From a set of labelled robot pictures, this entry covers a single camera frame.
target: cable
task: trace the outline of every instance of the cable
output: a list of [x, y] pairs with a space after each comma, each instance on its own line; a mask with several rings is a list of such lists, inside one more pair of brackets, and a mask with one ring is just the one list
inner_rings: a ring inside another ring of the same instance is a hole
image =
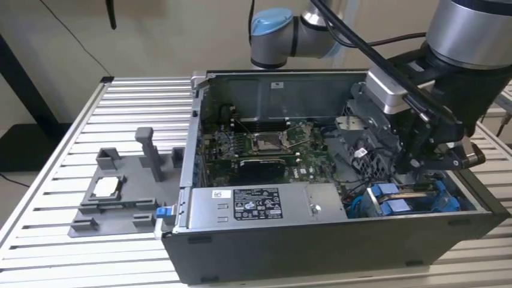
[[104, 69], [104, 71], [106, 72], [106, 74], [109, 76], [112, 76], [110, 72], [106, 70], [105, 66], [102, 66], [102, 64], [100, 63], [100, 61], [96, 59], [96, 57], [90, 54], [90, 52], [85, 49], [85, 46], [81, 44], [78, 38], [74, 36], [74, 34], [72, 33], [72, 31], [69, 30], [69, 28], [65, 26], [65, 24], [62, 23], [62, 21], [58, 19], [57, 15], [54, 15], [52, 9], [48, 7], [48, 5], [45, 4], [45, 2], [42, 0], [38, 0], [40, 3], [46, 7], [49, 13], [53, 15], [54, 19], [60, 22], [60, 24], [62, 25], [62, 27], [66, 29], [66, 31], [69, 32], [70, 36], [73, 36], [74, 40], [77, 41], [78, 45], [81, 46], [81, 49], [85, 51], [86, 54], [89, 54], [89, 56], [92, 57], [92, 59], [96, 61], [96, 63], [101, 66], [101, 68]]
[[504, 117], [501, 118], [501, 124], [497, 129], [496, 137], [501, 136], [502, 129], [505, 128], [505, 125], [510, 122], [512, 114], [505, 113]]
[[404, 88], [408, 94], [404, 96], [404, 102], [421, 115], [421, 118], [429, 122], [429, 117], [425, 112], [429, 110], [433, 115], [437, 115], [448, 124], [456, 123], [457, 119], [449, 109], [440, 105], [438, 101], [421, 90], [406, 76], [397, 70], [392, 63], [378, 54], [378, 52], [368, 45], [360, 36], [346, 26], [344, 21], [337, 17], [330, 8], [321, 0], [310, 0], [314, 7], [322, 14], [324, 19], [330, 22], [333, 28], [341, 35], [357, 46], [362, 54], [372, 60], [382, 72], [396, 81]]
[[250, 8], [249, 8], [249, 19], [246, 21], [246, 31], [249, 33], [249, 45], [252, 41], [252, 21], [253, 21], [253, 14], [254, 14], [254, 0], [250, 1]]
[[21, 185], [21, 186], [24, 186], [24, 187], [26, 187], [26, 188], [30, 187], [30, 186], [28, 186], [26, 184], [24, 184], [24, 183], [21, 183], [21, 182], [17, 182], [17, 181], [14, 181], [14, 180], [12, 180], [12, 179], [9, 179], [2, 173], [0, 173], [0, 177], [1, 177], [2, 179], [8, 180], [9, 182], [17, 184], [17, 185]]
[[[348, 43], [345, 42], [338, 35], [336, 35], [336, 32], [332, 28], [330, 25], [326, 25], [326, 28], [329, 30], [329, 33], [330, 33], [330, 36], [334, 38], [336, 42], [341, 45], [341, 46], [345, 46], [348, 48], [357, 48], [356, 45], [353, 45], [352, 43]], [[401, 36], [397, 36], [397, 37], [393, 37], [393, 38], [389, 38], [389, 39], [384, 39], [384, 40], [378, 40], [378, 41], [374, 41], [374, 42], [368, 42], [368, 45], [370, 47], [376, 47], [376, 46], [380, 46], [380, 45], [386, 45], [386, 44], [390, 44], [390, 43], [396, 43], [396, 42], [400, 42], [400, 41], [404, 41], [404, 40], [409, 40], [409, 39], [417, 39], [417, 38], [424, 38], [426, 36], [426, 33], [425, 32], [421, 32], [421, 33], [412, 33], [412, 34], [405, 34], [405, 35], [401, 35]]]
[[501, 136], [504, 127], [505, 127], [504, 124], [501, 124], [501, 125], [498, 126], [497, 133], [496, 133], [496, 137]]

